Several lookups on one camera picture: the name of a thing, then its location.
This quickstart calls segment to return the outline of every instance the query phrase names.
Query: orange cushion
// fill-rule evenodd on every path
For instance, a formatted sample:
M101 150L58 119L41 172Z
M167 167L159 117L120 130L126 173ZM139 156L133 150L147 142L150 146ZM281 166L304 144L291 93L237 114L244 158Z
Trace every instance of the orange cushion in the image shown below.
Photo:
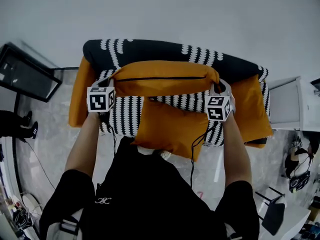
M219 74L210 66L164 60L134 62L110 77L118 97L194 94L219 83Z
M258 75L231 84L231 89L235 98L234 119L243 141L250 142L272 136Z
M132 144L166 150L191 159L191 145L206 132L207 127L208 117L205 113L184 111L144 98L139 129ZM197 161L203 143L200 142L193 149L194 161Z
M69 125L71 127L81 127L85 122L88 115L87 88L95 80L95 71L85 57L83 57L72 90L69 108Z
M245 145L248 147L253 147L253 148L258 148L258 149L263 149L266 146L266 144L255 144L255 143L250 143L250 142L246 143Z

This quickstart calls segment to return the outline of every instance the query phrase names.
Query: white wall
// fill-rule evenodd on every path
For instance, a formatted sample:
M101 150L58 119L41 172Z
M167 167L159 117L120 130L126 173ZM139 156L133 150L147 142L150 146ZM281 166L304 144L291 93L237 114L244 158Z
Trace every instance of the white wall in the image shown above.
M12 230L4 214L0 213L0 237L3 240L17 240L15 232Z
M269 80L320 77L320 0L0 0L0 44L27 42L60 67L89 39L215 49L269 68Z
M0 110L14 111L17 93L0 86Z

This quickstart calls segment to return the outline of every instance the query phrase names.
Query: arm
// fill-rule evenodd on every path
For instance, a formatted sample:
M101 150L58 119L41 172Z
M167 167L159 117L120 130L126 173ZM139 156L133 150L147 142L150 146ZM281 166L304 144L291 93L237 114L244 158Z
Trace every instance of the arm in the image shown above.
M251 184L250 159L233 113L223 123L225 187L233 182L246 181Z
M97 156L99 125L98 113L89 113L70 151L64 171L74 169L92 178Z
M291 161L299 161L299 156L296 155L296 148L294 146L290 150L290 160Z

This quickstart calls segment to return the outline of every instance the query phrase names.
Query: black chair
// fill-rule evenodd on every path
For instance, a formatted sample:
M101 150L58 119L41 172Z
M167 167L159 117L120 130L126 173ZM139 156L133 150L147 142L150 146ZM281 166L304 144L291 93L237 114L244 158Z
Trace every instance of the black chair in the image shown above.
M280 198L285 197L286 194L280 193L279 191L275 190L274 188L269 186L269 189L273 190L274 192L278 193L279 196L274 199L269 199L264 195L255 192L258 196L262 197L263 199L269 201L269 203L264 203L268 206L264 218L259 216L262 220L262 226L273 236L275 236L281 227L284 221L284 214L285 214L285 204L284 203L276 203Z

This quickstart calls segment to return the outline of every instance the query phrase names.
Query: wire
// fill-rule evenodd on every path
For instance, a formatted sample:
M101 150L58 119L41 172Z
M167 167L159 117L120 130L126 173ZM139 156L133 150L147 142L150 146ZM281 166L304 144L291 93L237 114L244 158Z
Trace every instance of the wire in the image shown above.
M38 159L38 161L39 161L39 164L40 164L40 166L41 166L41 168L42 168L42 170L43 170L43 172L44 172L44 175L45 175L45 176L46 176L46 178L48 179L48 181L49 181L49 183L51 184L51 186L53 187L53 189L54 189L54 190L56 190L56 188L54 187L54 185L51 183L51 181L50 181L50 179L49 179L48 175L46 174L46 171L45 171L44 167L42 166L42 164L41 164L41 162L40 162L40 160L39 160L39 158L38 158L38 156L37 156L36 152L35 152L35 151L34 151L34 149L32 148L32 146L31 146L31 145L30 145L26 140L24 140L24 141L22 141L22 142L27 143L27 144L29 145L29 147L32 149L33 153L35 154L36 159Z
M39 215L39 216L41 216L41 214L39 214L39 213L36 213L36 212L30 212L30 214L32 215L32 214L35 214L35 215Z
M109 122L105 123L107 128L110 128L112 131L112 136L113 136L113 155L116 156L116 142L117 142L117 137L115 135L115 130L113 127L110 125Z
M34 207L32 210L28 210L29 213L34 214L34 210L37 209L38 207L42 207L41 204L37 205L36 207Z
M192 145L191 145L191 164L192 164L191 175L190 175L190 187L191 187L191 188L192 188L192 175L194 174L194 170L195 170L194 148L195 148L196 146L198 146L198 145L200 144L200 142L203 141L203 139L206 137L206 135L208 134L208 132L212 131L212 129L213 129L214 127L215 127L215 126L212 126L211 128L207 129L207 130L205 131L205 133L202 134L202 135L200 135L198 138L196 138L196 139L194 140L194 142L192 143Z
M31 219L31 214L27 212L24 208L19 208L14 213L13 223L20 229L24 230L31 227L34 223Z

